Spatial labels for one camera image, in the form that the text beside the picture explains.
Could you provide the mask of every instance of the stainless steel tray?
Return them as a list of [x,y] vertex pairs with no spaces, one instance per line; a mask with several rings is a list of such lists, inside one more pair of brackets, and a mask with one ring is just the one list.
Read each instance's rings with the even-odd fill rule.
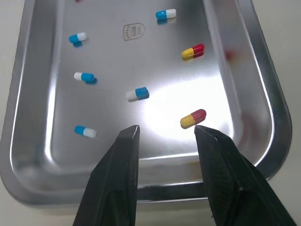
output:
[[[155,13],[175,8],[158,23]],[[126,34],[127,29],[140,33]],[[86,32],[80,48],[68,37]],[[183,61],[196,44],[205,54]],[[75,72],[93,73],[87,85]],[[125,93],[146,86],[150,98]],[[140,202],[204,198],[194,129],[233,138],[270,178],[285,160],[291,120],[250,0],[26,0],[1,141],[8,191],[28,204],[78,203],[118,133],[140,125]],[[89,139],[73,132],[97,130]]]

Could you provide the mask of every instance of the red and yellow capsule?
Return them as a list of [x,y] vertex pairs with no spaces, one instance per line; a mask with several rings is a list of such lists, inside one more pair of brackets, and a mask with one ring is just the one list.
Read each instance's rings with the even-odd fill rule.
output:
[[192,48],[188,48],[187,50],[182,52],[182,57],[187,58],[193,55],[203,53],[205,51],[205,46],[203,44],[198,44]]
[[206,111],[203,109],[199,109],[190,115],[185,116],[184,118],[181,119],[181,127],[183,129],[187,129],[190,126],[196,125],[202,121],[204,121],[206,118]]

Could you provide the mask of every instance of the blue and white capsule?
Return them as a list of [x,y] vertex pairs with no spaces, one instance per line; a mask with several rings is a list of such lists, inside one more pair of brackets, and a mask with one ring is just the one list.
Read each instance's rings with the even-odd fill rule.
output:
[[93,74],[75,72],[74,78],[78,81],[93,81],[95,79]]
[[79,42],[79,41],[83,41],[85,39],[87,39],[87,34],[84,33],[84,32],[78,33],[78,34],[74,34],[74,35],[71,35],[69,37],[69,41],[71,43],[73,43],[73,44],[76,43],[76,42]]
[[146,87],[138,88],[126,93],[126,98],[128,101],[142,100],[148,98],[149,96],[150,93]]
[[168,18],[174,18],[176,15],[177,15],[177,11],[174,8],[172,8],[172,9],[157,12],[156,18],[158,20],[166,20]]
[[94,129],[90,129],[84,126],[76,126],[74,132],[85,137],[94,138],[96,137],[97,132]]

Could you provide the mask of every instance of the capsule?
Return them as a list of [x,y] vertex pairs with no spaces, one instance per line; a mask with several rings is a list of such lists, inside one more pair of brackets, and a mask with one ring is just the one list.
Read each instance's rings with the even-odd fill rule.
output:
[[173,9],[163,10],[156,13],[156,18],[158,20],[165,20],[168,18],[174,18],[177,15],[177,11]]
[[187,50],[182,52],[182,57],[187,58],[193,55],[203,53],[205,51],[205,46],[203,44],[198,44],[192,48],[188,48]]
[[74,132],[89,138],[94,138],[97,134],[97,132],[94,129],[90,129],[84,126],[76,126],[74,128]]
[[93,74],[75,72],[74,78],[78,81],[93,81],[95,79]]
[[181,127],[183,129],[187,129],[190,126],[196,125],[202,121],[204,121],[206,118],[206,111],[203,109],[199,109],[190,115],[185,116],[184,118],[181,119]]
[[76,43],[76,42],[79,42],[79,41],[83,41],[87,38],[87,34],[82,32],[82,33],[78,33],[78,34],[74,34],[74,35],[71,35],[69,37],[69,41],[71,43]]
[[150,93],[146,87],[138,88],[126,93],[126,98],[128,101],[142,100],[148,98],[149,96]]

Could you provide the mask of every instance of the embossed logo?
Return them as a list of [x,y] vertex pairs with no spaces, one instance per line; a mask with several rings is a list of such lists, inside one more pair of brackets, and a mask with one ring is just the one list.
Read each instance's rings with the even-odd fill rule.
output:
[[145,33],[145,27],[141,23],[127,24],[123,26],[123,39],[129,41],[141,38]]

